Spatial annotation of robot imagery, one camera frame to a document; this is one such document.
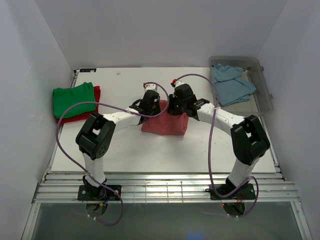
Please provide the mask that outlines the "salmon pink t shirt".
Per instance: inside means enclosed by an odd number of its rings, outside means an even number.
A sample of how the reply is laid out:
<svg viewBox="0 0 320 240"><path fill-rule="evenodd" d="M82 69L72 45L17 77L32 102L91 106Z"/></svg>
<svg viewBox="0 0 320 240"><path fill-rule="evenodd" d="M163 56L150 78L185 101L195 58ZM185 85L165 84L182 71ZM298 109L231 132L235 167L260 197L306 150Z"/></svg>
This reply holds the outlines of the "salmon pink t shirt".
<svg viewBox="0 0 320 240"><path fill-rule="evenodd" d="M141 126L141 131L161 136L183 136L188 128L189 117L182 115L170 115L167 111L161 115L150 118Z"/></svg>

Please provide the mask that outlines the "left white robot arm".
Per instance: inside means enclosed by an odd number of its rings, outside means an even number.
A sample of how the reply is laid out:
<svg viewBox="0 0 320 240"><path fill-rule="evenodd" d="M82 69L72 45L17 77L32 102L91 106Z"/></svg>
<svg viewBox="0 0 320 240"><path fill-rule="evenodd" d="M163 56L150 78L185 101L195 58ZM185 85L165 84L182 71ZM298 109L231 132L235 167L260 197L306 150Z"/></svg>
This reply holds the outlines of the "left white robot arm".
<svg viewBox="0 0 320 240"><path fill-rule="evenodd" d="M90 114L75 139L87 170L82 180L90 199L119 200L119 190L105 187L107 179L104 173L104 155L109 149L113 134L141 125L149 119L148 116L155 116L160 112L160 95L152 89L146 90L143 98L136 100L125 111Z"/></svg>

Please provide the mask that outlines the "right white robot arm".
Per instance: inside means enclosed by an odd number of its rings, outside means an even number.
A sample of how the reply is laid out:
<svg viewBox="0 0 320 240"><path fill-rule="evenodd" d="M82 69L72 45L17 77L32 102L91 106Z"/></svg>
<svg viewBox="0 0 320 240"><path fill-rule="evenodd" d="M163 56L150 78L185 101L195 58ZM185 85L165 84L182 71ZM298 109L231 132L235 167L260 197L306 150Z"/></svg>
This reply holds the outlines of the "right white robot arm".
<svg viewBox="0 0 320 240"><path fill-rule="evenodd" d="M212 128L217 127L231 137L236 157L232 171L225 184L220 187L212 184L210 190L220 199L237 199L244 193L244 185L250 181L255 165L271 146L259 118L255 115L234 115L206 99L197 99L192 88L181 80L174 80L171 85L174 92L169 96L169 114L186 114L210 124Z"/></svg>

